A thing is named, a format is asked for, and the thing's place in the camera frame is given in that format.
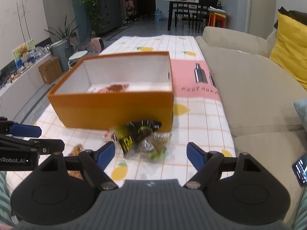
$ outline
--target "black chair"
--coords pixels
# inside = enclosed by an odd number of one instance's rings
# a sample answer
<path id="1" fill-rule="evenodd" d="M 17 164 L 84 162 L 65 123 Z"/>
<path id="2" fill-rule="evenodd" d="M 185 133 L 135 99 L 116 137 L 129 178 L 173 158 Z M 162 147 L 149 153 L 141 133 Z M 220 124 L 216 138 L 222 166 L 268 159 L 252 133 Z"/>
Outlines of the black chair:
<path id="1" fill-rule="evenodd" d="M 189 28 L 190 28 L 190 8 L 189 4 L 183 4 L 183 3 L 177 3 L 177 6 L 174 7 L 175 11 L 175 27 L 177 27 L 177 20 L 178 20 L 178 15 L 187 15 L 188 16 L 188 21 L 189 21 Z"/>
<path id="2" fill-rule="evenodd" d="M 209 11 L 208 8 L 216 7 L 218 3 L 218 0 L 199 0 L 199 4 L 196 6 L 195 13 L 192 13 L 192 28 L 194 28 L 194 16 L 196 17 L 195 21 L 195 30 L 197 30 L 197 20 L 198 22 L 198 33 L 201 26 L 201 22 L 203 20 L 206 20 L 206 26 L 209 22 Z"/>

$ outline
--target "dark gray cabinet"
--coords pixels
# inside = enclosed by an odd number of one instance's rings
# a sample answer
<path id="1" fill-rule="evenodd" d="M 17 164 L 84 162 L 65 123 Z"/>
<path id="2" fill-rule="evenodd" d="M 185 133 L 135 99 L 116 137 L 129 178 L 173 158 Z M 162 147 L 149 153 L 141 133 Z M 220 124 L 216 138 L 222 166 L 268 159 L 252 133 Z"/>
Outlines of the dark gray cabinet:
<path id="1" fill-rule="evenodd" d="M 99 14 L 103 17 L 104 28 L 96 29 L 97 33 L 106 33 L 122 26 L 120 0 L 99 0 Z"/>

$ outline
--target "sofa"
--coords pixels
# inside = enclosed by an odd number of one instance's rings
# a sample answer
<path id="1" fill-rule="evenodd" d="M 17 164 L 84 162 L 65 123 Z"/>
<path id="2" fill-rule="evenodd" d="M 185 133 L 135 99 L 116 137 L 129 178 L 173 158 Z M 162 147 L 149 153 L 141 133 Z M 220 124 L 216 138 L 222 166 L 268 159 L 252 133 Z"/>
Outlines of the sofa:
<path id="1" fill-rule="evenodd" d="M 224 107 L 236 153 L 248 152 L 288 190 L 284 223 L 292 226 L 304 188 L 292 165 L 307 151 L 307 133 L 293 106 L 307 91 L 269 59 L 277 31 L 267 39 L 205 27 L 196 41 Z"/>

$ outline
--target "striped fabric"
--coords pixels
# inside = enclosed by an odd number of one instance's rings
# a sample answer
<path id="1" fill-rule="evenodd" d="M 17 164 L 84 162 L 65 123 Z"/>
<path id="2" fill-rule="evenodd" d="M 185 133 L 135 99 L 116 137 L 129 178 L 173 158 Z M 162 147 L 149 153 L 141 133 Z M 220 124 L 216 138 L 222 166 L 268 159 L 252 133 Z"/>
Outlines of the striped fabric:
<path id="1" fill-rule="evenodd" d="M 5 181 L 6 174 L 0 171 L 0 224 L 14 226 L 11 220 L 11 200 Z"/>
<path id="2" fill-rule="evenodd" d="M 296 220 L 294 222 L 293 230 L 307 229 L 307 187 L 303 193 L 303 197 L 298 207 Z"/>

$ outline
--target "cardboard box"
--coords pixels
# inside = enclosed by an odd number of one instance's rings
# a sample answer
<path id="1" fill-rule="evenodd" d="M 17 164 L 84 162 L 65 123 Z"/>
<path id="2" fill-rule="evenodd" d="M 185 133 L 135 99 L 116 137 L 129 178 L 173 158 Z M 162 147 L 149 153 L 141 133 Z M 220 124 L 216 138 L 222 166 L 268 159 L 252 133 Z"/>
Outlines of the cardboard box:
<path id="1" fill-rule="evenodd" d="M 52 57 L 38 67 L 45 84 L 51 84 L 62 75 L 62 69 L 59 64 L 59 57 Z"/>
<path id="2" fill-rule="evenodd" d="M 129 86 L 122 92 L 95 93 L 112 84 Z M 169 53 L 84 58 L 54 85 L 48 99 L 66 127 L 108 130 L 129 121 L 157 120 L 161 132 L 170 132 L 174 92 Z"/>

